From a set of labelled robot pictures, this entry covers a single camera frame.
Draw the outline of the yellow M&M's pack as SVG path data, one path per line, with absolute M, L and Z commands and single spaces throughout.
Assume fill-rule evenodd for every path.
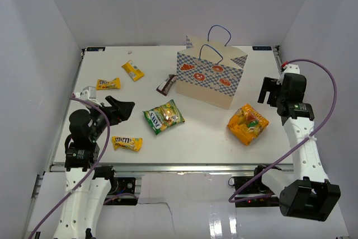
M 111 90 L 111 89 L 120 89 L 120 79 L 114 78 L 110 81 L 104 79 L 98 79 L 96 84 L 96 90 Z
M 134 152 L 138 152 L 143 145 L 142 138 L 125 138 L 125 137 L 113 136 L 111 141 L 114 150 L 121 148 L 121 149 L 128 149 Z

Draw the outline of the yellow snack bar wrapper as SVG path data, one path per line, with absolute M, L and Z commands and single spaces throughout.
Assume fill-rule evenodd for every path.
M 129 60 L 125 64 L 121 66 L 125 72 L 130 76 L 130 78 L 136 82 L 142 77 L 145 76 L 145 74 L 134 64 L 132 60 Z

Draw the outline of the orange candy bag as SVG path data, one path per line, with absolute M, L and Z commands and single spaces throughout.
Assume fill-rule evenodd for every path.
M 257 139 L 268 125 L 269 121 L 266 118 L 250 104 L 245 104 L 230 118 L 227 127 L 236 138 L 247 146 Z

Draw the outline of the green Fox's candy bag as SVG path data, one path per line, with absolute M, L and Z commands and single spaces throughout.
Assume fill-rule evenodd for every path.
M 143 111 L 143 114 L 155 135 L 158 135 L 176 124 L 185 122 L 182 113 L 173 99 L 161 106 Z

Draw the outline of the brown chocolate bar wrapper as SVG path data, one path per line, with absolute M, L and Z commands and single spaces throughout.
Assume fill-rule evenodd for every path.
M 156 91 L 167 96 L 170 88 L 176 82 L 177 75 L 169 74 L 168 77 L 156 88 Z

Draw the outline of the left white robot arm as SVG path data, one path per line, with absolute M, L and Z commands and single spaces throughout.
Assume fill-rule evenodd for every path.
M 99 166 L 104 154 L 97 140 L 113 125 L 127 121 L 135 106 L 106 96 L 108 106 L 79 100 L 85 107 L 69 116 L 65 140 L 65 197 L 54 238 L 95 238 L 97 222 L 107 194 L 117 190 L 111 166 Z

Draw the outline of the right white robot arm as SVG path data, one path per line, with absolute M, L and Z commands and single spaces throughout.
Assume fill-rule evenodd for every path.
M 312 106 L 303 102 L 306 78 L 285 73 L 280 79 L 264 78 L 259 103 L 277 109 L 291 147 L 302 143 L 292 154 L 294 178 L 278 167 L 253 178 L 253 188 L 261 194 L 271 190 L 279 198 L 283 216 L 324 222 L 338 202 L 341 191 L 330 183 L 319 158 Z

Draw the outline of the checkered paper bag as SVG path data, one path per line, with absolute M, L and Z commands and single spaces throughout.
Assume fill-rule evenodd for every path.
M 177 52 L 176 92 L 229 109 L 243 76 L 248 54 L 229 46 L 232 35 L 221 43 L 210 38 L 186 36 L 186 49 Z

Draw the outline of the right black corner label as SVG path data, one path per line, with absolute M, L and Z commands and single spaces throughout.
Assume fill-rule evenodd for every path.
M 270 47 L 270 46 L 253 46 L 252 49 L 254 51 L 271 51 L 272 47 Z

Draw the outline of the black corner label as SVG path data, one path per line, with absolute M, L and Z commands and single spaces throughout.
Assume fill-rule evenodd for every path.
M 252 49 L 254 51 L 271 51 L 272 47 L 270 47 L 270 46 L 253 46 Z
M 105 47 L 101 46 L 101 47 L 87 47 L 86 51 L 105 51 Z

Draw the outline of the left black corner label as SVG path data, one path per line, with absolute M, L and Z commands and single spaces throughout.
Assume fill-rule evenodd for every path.
M 105 47 L 101 46 L 101 47 L 87 47 L 86 51 L 105 51 Z

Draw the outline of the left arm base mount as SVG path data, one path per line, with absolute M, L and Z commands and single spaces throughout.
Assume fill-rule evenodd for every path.
M 128 205 L 135 206 L 137 198 L 135 195 L 136 178 L 134 177 L 115 177 L 114 185 L 105 198 L 104 205 Z

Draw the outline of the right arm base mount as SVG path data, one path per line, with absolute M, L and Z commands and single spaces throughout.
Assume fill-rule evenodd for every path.
M 228 180 L 228 185 L 235 190 L 239 189 L 242 185 L 244 185 L 247 181 L 251 179 L 250 176 L 232 176 Z M 254 196 L 260 196 L 263 194 L 269 194 L 271 190 L 260 183 L 259 181 L 255 181 L 250 186 L 245 188 L 235 199 L 248 198 Z M 276 195 L 259 198 L 259 199 L 250 199 L 248 201 L 242 201 L 240 203 L 235 203 L 236 208 L 263 208 L 263 207 L 278 207 L 279 199 Z

